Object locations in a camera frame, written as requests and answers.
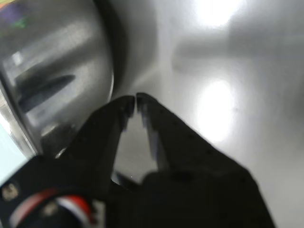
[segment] gray surface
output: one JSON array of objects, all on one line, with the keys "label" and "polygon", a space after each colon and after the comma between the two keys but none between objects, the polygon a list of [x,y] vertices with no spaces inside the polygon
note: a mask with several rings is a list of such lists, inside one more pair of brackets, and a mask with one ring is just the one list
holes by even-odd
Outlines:
[{"label": "gray surface", "polygon": [[[158,98],[250,169],[278,227],[302,227],[304,1],[111,3],[129,39],[115,97]],[[115,165],[136,181],[156,168],[141,127],[135,116]]]},{"label": "gray surface", "polygon": [[37,150],[56,154],[111,96],[97,10],[88,0],[17,0],[0,9],[0,28],[1,79],[15,111]]}]

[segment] metal bowl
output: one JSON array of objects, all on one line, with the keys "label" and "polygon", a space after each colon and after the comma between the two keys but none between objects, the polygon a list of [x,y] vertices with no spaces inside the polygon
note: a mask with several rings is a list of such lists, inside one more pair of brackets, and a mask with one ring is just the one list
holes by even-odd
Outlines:
[{"label": "metal bowl", "polygon": [[7,98],[33,151],[54,157],[111,97],[103,23],[90,0],[2,2],[0,66]]}]

